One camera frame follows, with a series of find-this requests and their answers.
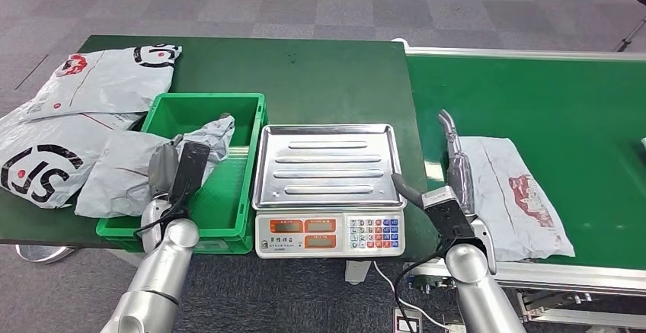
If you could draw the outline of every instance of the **black sf logo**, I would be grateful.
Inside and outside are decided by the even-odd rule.
[[[2,166],[2,170],[0,171],[0,184],[8,189],[11,190],[9,187],[9,171],[11,169],[11,166],[22,160],[23,158],[29,156],[32,151],[34,150],[33,147],[18,153],[16,156],[13,158],[7,160],[7,162]],[[38,145],[36,146],[36,151],[37,152],[50,152],[56,155],[59,155],[66,159],[72,166],[74,166],[74,169],[79,169],[81,165],[83,165],[83,161],[81,158],[79,158],[75,153],[70,152],[68,149],[63,148],[62,146],[58,145],[52,145],[52,144],[47,144],[47,145]],[[16,184],[14,182],[11,182],[11,186],[18,192],[19,194],[27,194],[29,192],[29,188],[31,187],[31,183],[36,179],[40,173],[47,168],[49,165],[48,162],[41,161],[36,168],[32,169],[29,174],[27,171],[24,169],[20,169],[17,172],[18,178],[22,179],[24,178],[24,183],[23,184]],[[69,178],[69,174],[66,171],[63,171],[62,169],[54,168],[50,169],[48,171],[45,171],[41,176],[40,176],[40,185],[43,187],[45,190],[45,194],[37,194],[35,191],[31,192],[31,198],[36,201],[36,202],[47,202],[48,199],[54,194],[54,187],[52,186],[50,179],[53,176],[60,177],[63,179],[63,181],[67,181]]]
[[[175,52],[179,47],[159,44],[146,47],[135,47],[133,56],[135,62],[145,68],[175,67]]]

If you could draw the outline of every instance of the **stainless steel tray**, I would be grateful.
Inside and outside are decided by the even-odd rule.
[[[256,210],[405,206],[390,177],[401,172],[390,125],[269,125],[258,153]]]

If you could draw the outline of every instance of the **green tabletop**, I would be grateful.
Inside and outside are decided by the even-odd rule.
[[[577,254],[545,262],[646,269],[646,61],[415,55],[408,69],[430,188],[446,108],[459,134],[516,144]]]
[[[271,123],[393,125],[404,176],[426,187],[400,43],[93,36],[80,51],[155,43],[183,47],[171,91],[264,93]],[[40,210],[7,192],[0,192],[0,205],[0,242],[109,246],[94,234],[97,221],[74,216],[72,208]],[[426,216],[408,207],[405,219],[405,258],[434,250],[436,233]]]

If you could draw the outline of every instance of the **electronic scale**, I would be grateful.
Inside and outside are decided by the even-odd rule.
[[[258,150],[253,206],[261,258],[396,256],[406,200],[389,125],[269,125]]]

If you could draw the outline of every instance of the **green plastic crate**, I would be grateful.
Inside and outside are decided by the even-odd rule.
[[[170,139],[197,130],[223,113],[235,118],[230,155],[189,201],[190,218],[200,228],[196,253],[244,254],[254,246],[255,215],[250,207],[250,189],[258,136],[268,123],[264,95],[160,94],[142,127],[143,132]],[[101,219],[97,234],[126,251],[141,252],[141,242],[133,236],[139,224],[139,217]]]

